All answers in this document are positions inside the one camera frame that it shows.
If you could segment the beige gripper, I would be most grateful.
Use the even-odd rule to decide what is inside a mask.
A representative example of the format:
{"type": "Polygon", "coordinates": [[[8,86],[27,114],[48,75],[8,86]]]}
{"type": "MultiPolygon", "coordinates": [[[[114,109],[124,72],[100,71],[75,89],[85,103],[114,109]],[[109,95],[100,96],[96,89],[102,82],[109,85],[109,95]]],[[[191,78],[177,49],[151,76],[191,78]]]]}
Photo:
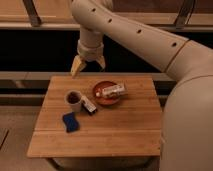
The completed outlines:
{"type": "Polygon", "coordinates": [[[86,67],[86,62],[84,60],[88,62],[96,61],[101,66],[102,69],[105,69],[106,67],[105,58],[102,56],[103,48],[104,48],[103,44],[100,44],[98,47],[87,47],[86,45],[83,45],[81,42],[78,42],[77,52],[79,55],[76,55],[74,57],[72,63],[70,71],[72,77],[77,76],[78,73],[81,72],[86,67]]]}

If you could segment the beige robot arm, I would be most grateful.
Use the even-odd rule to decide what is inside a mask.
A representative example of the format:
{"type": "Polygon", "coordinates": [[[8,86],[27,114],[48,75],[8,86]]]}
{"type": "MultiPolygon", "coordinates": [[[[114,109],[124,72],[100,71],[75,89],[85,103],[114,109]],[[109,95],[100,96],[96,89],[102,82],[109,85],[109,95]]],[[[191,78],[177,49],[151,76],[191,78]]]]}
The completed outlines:
{"type": "Polygon", "coordinates": [[[213,171],[213,49],[110,11],[112,0],[72,0],[78,54],[103,55],[107,35],[177,81],[163,114],[160,171],[213,171]]]}

